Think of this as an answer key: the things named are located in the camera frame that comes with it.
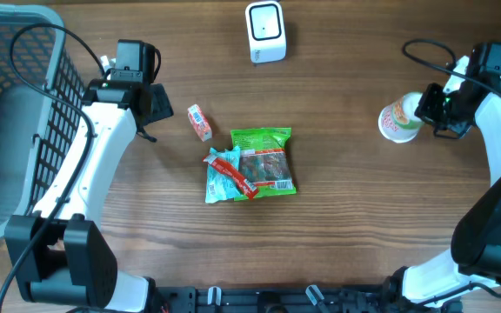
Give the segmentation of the small red white box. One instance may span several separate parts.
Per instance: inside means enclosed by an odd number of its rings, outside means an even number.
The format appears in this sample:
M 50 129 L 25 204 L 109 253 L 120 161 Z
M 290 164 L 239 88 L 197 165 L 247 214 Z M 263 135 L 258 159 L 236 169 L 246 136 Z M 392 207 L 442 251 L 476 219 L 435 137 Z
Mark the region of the small red white box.
M 197 104 L 193 104 L 187 111 L 190 123 L 198 137 L 203 142 L 210 140 L 212 138 L 212 130 L 200 107 Z

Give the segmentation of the instant noodle cup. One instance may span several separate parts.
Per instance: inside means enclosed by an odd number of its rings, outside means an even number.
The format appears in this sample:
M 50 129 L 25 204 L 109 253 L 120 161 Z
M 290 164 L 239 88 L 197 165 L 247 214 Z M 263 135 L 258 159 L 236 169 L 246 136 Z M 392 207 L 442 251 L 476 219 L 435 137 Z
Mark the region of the instant noodle cup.
M 394 143 L 407 143 L 418 134 L 424 122 L 415 115 L 415 111 L 422 95 L 420 92 L 410 92 L 383 108 L 377 124 L 386 139 Z

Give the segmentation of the light teal snack packet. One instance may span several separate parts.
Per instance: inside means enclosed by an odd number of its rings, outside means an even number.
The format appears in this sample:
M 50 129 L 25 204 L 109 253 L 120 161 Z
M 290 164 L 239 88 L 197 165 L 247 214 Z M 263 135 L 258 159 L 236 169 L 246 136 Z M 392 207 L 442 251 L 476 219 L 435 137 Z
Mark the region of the light teal snack packet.
M 228 161 L 236 170 L 239 169 L 240 148 L 234 147 L 232 150 L 219 152 L 214 148 L 210 148 L 210 153 Z M 216 203 L 226 201 L 240 196 L 241 192 L 231 178 L 220 174 L 210 165 L 207 168 L 207 183 L 206 183 L 206 203 Z

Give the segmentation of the green gummy candy bag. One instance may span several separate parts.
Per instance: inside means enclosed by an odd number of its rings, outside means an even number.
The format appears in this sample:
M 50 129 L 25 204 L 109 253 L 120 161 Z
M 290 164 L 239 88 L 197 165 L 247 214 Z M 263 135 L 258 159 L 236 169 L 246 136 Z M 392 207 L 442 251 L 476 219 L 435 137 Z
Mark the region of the green gummy candy bag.
M 291 128 L 232 130 L 230 134 L 233 146 L 241 150 L 238 170 L 258 188 L 256 198 L 297 193 L 285 153 Z

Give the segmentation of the red snack bar wrapper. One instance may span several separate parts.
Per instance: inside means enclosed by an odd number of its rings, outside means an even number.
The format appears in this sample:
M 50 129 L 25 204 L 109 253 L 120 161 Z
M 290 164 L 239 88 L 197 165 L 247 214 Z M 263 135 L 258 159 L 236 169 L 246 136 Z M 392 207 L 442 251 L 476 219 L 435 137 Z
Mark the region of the red snack bar wrapper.
M 215 154 L 209 154 L 203 159 L 203 161 L 209 164 L 218 173 L 229 177 L 249 199 L 253 199 L 258 194 L 258 188 L 245 178 L 238 170 L 236 170 L 228 161 L 216 156 Z

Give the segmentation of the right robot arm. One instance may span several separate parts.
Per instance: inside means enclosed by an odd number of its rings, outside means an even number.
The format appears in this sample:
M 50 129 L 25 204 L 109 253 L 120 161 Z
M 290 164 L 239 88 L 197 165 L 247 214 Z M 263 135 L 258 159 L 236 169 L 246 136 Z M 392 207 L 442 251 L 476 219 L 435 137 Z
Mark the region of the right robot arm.
M 501 43 L 482 43 L 445 68 L 446 85 L 430 84 L 386 106 L 378 119 L 384 137 L 407 143 L 429 124 L 434 134 L 463 137 L 477 126 L 484 138 L 491 186 L 456 226 L 451 246 L 386 279 L 381 310 L 459 312 L 473 290 L 501 297 Z

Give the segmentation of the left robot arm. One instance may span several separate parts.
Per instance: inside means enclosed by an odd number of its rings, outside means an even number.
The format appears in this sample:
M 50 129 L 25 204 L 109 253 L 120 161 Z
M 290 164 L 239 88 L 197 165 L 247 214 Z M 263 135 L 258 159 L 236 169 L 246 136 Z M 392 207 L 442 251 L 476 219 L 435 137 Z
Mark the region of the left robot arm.
M 82 121 L 52 186 L 29 215 L 4 231 L 12 281 L 23 300 L 103 312 L 148 312 L 155 283 L 119 270 L 101 230 L 104 201 L 119 161 L 144 126 L 171 117 L 163 85 L 94 80 Z

